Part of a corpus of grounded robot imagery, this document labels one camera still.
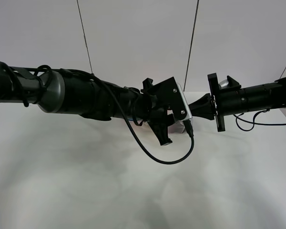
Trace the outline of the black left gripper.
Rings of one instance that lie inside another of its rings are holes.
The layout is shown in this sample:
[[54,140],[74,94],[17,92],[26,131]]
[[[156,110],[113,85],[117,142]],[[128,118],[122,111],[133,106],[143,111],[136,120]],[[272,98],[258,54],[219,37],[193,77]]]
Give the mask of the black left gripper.
[[153,80],[147,78],[143,81],[143,104],[139,106],[141,111],[136,109],[137,101],[133,104],[133,122],[136,126],[142,126],[148,122],[153,133],[161,146],[172,143],[168,136],[168,126],[176,122],[174,113],[168,111],[176,110],[176,81],[173,77],[153,85]]

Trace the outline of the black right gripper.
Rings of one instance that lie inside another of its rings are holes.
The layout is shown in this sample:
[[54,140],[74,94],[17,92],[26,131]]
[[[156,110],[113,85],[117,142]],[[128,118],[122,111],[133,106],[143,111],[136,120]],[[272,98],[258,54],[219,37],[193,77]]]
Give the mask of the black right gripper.
[[210,93],[206,93],[197,101],[189,104],[192,116],[207,120],[216,120],[217,131],[225,131],[224,117],[244,112],[245,103],[242,101],[244,91],[239,89],[219,89],[217,74],[207,76]]

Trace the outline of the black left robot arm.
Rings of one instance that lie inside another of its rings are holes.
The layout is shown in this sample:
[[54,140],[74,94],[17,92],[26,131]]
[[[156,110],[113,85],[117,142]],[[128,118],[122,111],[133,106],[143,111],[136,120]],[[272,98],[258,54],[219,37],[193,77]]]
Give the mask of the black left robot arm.
[[10,67],[0,62],[0,103],[37,104],[53,114],[73,114],[110,121],[124,118],[136,125],[147,122],[160,145],[172,143],[168,125],[173,118],[166,109],[152,115],[152,100],[136,88],[95,82],[87,72],[71,69]]

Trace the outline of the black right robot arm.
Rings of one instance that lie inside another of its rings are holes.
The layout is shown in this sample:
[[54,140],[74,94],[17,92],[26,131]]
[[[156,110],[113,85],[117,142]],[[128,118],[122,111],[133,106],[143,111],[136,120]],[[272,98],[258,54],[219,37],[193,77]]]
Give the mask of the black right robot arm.
[[192,116],[215,120],[218,132],[225,131],[224,117],[228,115],[234,116],[237,127],[245,132],[252,131],[256,125],[286,125],[255,121],[259,114],[286,108],[286,77],[245,88],[229,75],[222,82],[218,81],[216,73],[207,78],[210,92],[189,104],[189,108]]

